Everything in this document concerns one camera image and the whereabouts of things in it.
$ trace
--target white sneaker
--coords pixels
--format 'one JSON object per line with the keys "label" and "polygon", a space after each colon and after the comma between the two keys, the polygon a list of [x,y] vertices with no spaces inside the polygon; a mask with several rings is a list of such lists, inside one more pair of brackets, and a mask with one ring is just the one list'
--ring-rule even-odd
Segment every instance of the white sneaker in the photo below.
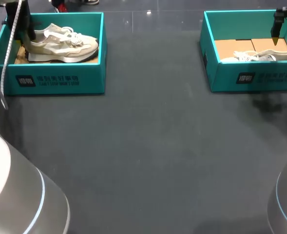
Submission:
{"label": "white sneaker", "polygon": [[265,50],[260,53],[256,51],[237,52],[234,57],[225,58],[222,62],[247,62],[247,61],[287,61],[287,52]]}
{"label": "white sneaker", "polygon": [[249,62],[249,61],[276,61],[275,57],[271,54],[259,55],[256,51],[234,51],[234,57],[224,58],[222,62]]}
{"label": "white sneaker", "polygon": [[274,50],[265,50],[257,54],[257,56],[267,56],[271,55],[275,57],[276,61],[287,61],[287,52],[280,52]]}
{"label": "white sneaker", "polygon": [[43,30],[36,30],[35,34],[36,41],[24,45],[30,62],[83,62],[97,56],[96,38],[75,33],[70,27],[50,24]]}

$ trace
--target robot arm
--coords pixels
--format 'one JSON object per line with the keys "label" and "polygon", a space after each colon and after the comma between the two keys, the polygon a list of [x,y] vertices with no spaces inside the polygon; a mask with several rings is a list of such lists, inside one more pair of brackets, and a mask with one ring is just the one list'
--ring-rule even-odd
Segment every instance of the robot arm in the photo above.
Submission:
{"label": "robot arm", "polygon": [[278,42],[282,24],[284,23],[285,18],[287,18],[287,7],[276,9],[276,12],[274,13],[273,27],[271,28],[271,37],[273,39],[274,45],[276,45]]}
{"label": "robot arm", "polygon": [[[19,0],[0,0],[0,6],[5,6],[7,11],[6,24],[12,28],[13,21],[16,15]],[[23,39],[24,34],[27,34],[31,40],[35,39],[34,27],[32,24],[30,8],[27,0],[22,0],[19,19],[16,26],[15,39]]]}

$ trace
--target brown cardboard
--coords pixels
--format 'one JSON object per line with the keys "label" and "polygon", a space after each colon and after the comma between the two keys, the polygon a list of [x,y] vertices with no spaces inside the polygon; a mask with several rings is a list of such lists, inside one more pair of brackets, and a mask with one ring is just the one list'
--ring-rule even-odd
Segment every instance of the brown cardboard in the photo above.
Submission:
{"label": "brown cardboard", "polygon": [[[30,63],[27,58],[25,57],[25,48],[21,46],[19,48],[15,64],[28,64]],[[51,61],[51,62],[36,62],[36,63],[62,63],[57,61]],[[86,61],[86,63],[98,63],[98,56],[92,60]]]}
{"label": "brown cardboard", "polygon": [[215,40],[220,59],[233,57],[234,51],[254,51],[251,40]]}
{"label": "brown cardboard", "polygon": [[251,41],[257,52],[264,50],[287,51],[287,44],[284,38],[280,38],[277,45],[274,45],[272,38],[252,39]]}

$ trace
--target cable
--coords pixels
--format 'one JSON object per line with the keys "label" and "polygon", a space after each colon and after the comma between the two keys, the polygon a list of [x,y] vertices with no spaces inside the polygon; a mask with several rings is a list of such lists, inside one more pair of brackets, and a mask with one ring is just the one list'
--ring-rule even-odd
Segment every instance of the cable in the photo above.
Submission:
{"label": "cable", "polygon": [[7,69],[7,66],[8,66],[9,55],[10,55],[10,51],[11,51],[11,47],[12,47],[12,41],[13,41],[13,37],[15,35],[15,31],[16,31],[16,27],[17,27],[17,23],[18,23],[18,18],[19,18],[21,6],[22,6],[22,0],[19,0],[18,6],[17,6],[16,15],[15,15],[15,18],[14,18],[13,24],[12,24],[10,39],[9,39],[7,52],[6,52],[6,57],[5,57],[5,61],[3,63],[3,68],[2,68],[2,72],[1,72],[1,78],[0,78],[0,90],[1,90],[1,93],[2,93],[2,95],[1,95],[1,102],[2,102],[2,104],[3,104],[3,106],[4,106],[4,108],[6,110],[8,110],[8,105],[7,105],[5,96],[4,96],[3,87],[4,87],[6,69]]}

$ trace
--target gray floor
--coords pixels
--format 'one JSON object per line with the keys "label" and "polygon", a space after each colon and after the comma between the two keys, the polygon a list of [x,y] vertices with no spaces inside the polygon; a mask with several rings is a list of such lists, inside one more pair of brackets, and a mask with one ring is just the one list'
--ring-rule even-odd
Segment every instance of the gray floor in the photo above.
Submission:
{"label": "gray floor", "polygon": [[287,94],[211,93],[192,30],[203,9],[276,2],[69,4],[105,11],[106,93],[8,98],[5,137],[64,190],[71,234],[270,233],[267,198],[287,161]]}

